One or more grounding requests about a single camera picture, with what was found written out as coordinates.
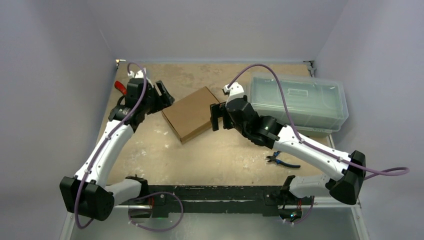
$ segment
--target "red tool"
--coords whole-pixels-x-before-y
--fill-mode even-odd
[[[127,94],[127,89],[120,81],[115,81],[115,88],[118,89],[123,95]]]

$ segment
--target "gray wall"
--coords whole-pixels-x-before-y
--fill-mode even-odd
[[[147,62],[313,60],[347,0],[88,0],[113,55]]]
[[[424,3],[350,0],[316,59],[317,76],[342,80],[350,117],[337,148],[359,150],[380,176],[360,194],[371,239],[422,239]]]
[[[0,2],[1,239],[58,239],[63,176],[93,149],[114,58],[86,0]]]

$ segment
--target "cardboard box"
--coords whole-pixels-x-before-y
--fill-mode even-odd
[[[218,103],[212,92],[202,87],[162,110],[162,115],[184,144],[212,127],[210,105]]]

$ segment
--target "wire cutters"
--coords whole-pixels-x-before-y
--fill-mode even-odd
[[[281,160],[277,159],[277,156],[278,156],[280,153],[281,153],[281,151],[276,151],[276,152],[274,152],[274,154],[273,154],[272,156],[267,156],[266,158],[268,159],[268,163],[270,163],[270,162],[275,162],[276,164],[281,164],[281,165],[283,165],[284,167],[292,168],[292,169],[298,169],[298,168],[300,168],[300,167],[301,167],[300,165],[293,165],[293,164],[286,163],[286,162],[283,162],[283,161],[281,161]]]

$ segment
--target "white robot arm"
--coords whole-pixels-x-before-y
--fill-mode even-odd
[[[147,180],[137,176],[128,176],[122,182],[106,185],[119,153],[144,121],[145,115],[161,111],[174,103],[174,98],[161,81],[156,82],[161,95],[148,78],[146,83],[144,97],[136,105],[142,96],[144,75],[139,71],[135,78],[129,80],[127,94],[120,98],[110,112],[105,132],[88,160],[73,177],[65,176],[60,182],[60,191],[68,212],[77,212],[78,215],[104,221],[114,206],[145,196],[149,192]]]
[[[291,126],[279,124],[271,116],[259,116],[247,101],[243,87],[237,82],[230,88],[224,86],[223,92],[228,95],[227,101],[210,106],[214,131],[218,130],[218,118],[222,117],[224,129],[235,128],[254,144],[293,155],[323,172],[317,176],[289,176],[283,186],[289,195],[298,199],[331,195],[345,204],[354,205],[357,202],[365,172],[319,152],[303,141],[307,140],[310,145],[331,152],[340,159],[365,167],[364,154],[359,151],[352,154],[338,151],[302,134],[299,134],[299,140]]]

